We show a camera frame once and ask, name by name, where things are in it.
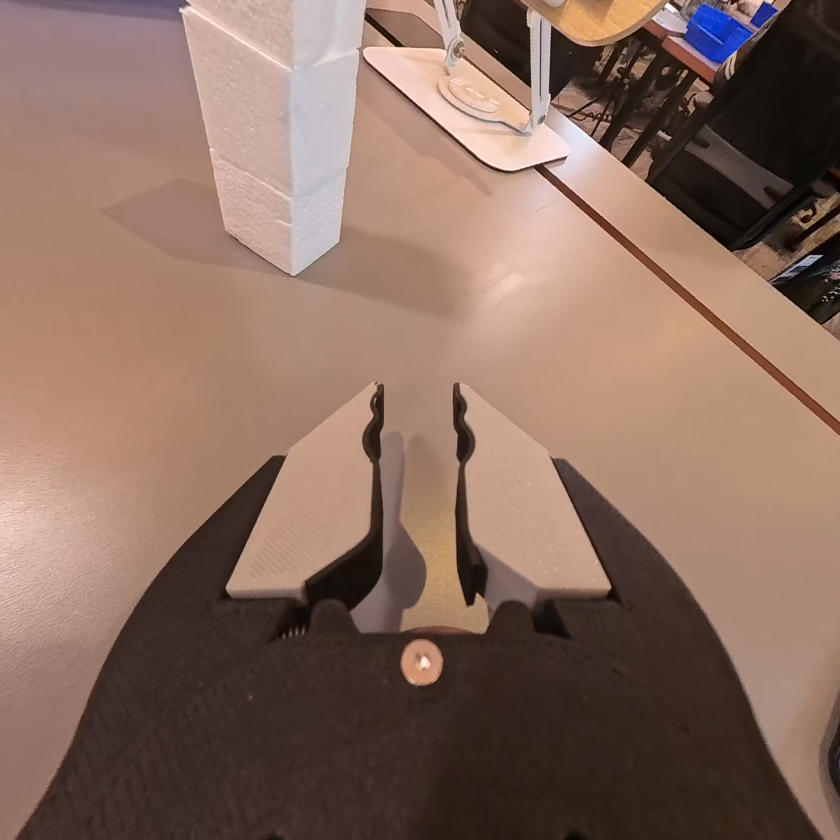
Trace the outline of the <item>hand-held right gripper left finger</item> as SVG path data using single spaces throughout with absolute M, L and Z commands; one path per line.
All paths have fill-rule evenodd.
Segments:
M 355 607 L 382 573 L 384 387 L 368 384 L 295 443 L 226 585 L 238 600 Z

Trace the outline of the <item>white hard foam cube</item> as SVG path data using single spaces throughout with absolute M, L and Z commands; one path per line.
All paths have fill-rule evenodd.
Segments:
M 257 256 L 294 277 L 339 243 L 346 171 L 291 194 L 210 155 L 224 229 Z
M 195 14 L 286 67 L 361 47 L 365 1 L 190 1 Z
M 288 67 L 183 9 L 182 19 L 210 151 L 284 193 L 346 172 L 360 48 Z

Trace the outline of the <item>white wooden document stand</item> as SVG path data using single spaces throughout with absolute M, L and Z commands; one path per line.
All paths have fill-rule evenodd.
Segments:
M 664 6 L 649 2 L 520 2 L 527 11 L 530 104 L 525 107 L 466 57 L 453 2 L 434 2 L 443 48 L 367 46 L 368 66 L 479 162 L 516 173 L 565 159 L 571 149 L 546 123 L 551 34 L 606 46 L 635 34 Z

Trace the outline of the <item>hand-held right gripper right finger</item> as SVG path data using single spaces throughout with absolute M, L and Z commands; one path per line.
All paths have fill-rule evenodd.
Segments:
M 456 568 L 465 604 L 538 613 L 612 589 L 549 451 L 468 385 L 453 386 Z

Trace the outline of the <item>black floor bag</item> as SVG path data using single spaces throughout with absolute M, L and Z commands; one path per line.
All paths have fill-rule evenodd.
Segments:
M 807 255 L 773 278 L 770 285 L 821 325 L 839 313 L 838 255 Z

